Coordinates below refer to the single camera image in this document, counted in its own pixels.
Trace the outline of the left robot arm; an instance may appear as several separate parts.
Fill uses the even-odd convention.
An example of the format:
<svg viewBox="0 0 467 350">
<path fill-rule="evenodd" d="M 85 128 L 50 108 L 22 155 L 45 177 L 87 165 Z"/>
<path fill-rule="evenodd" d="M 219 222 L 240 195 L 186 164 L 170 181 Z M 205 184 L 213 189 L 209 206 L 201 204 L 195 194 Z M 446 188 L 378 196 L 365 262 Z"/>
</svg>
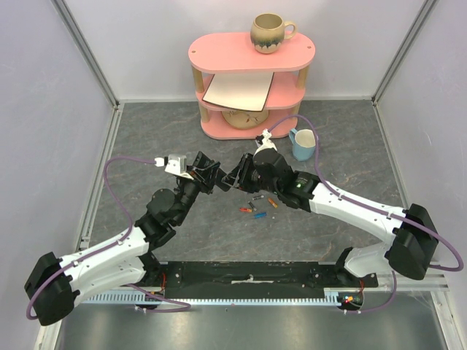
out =
<svg viewBox="0 0 467 350">
<path fill-rule="evenodd" d="M 159 263 L 153 250 L 175 236 L 196 198 L 210 194 L 223 176 L 220 163 L 198 152 L 192 165 L 184 155 L 148 160 L 175 176 L 174 190 L 153 193 L 145 214 L 128 221 L 127 230 L 81 252 L 56 257 L 42 255 L 24 289 L 29 298 L 26 317 L 43 326 L 54 324 L 82 301 L 114 287 L 151 287 L 160 278 Z"/>
</svg>

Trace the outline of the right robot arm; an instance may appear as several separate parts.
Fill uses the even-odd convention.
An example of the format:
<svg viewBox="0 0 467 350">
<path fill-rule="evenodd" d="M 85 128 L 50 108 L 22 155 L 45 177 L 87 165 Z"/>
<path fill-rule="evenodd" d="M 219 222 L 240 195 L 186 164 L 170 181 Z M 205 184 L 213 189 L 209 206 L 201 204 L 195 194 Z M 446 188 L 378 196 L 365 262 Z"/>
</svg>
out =
<svg viewBox="0 0 467 350">
<path fill-rule="evenodd" d="M 334 278 L 343 287 L 388 271 L 420 281 L 439 242 L 426 232 L 435 227 L 425 208 L 385 206 L 326 185 L 314 174 L 293 170 L 275 149 L 244 154 L 225 180 L 246 193 L 274 193 L 292 209 L 340 219 L 378 238 L 378 244 L 341 253 Z"/>
</svg>

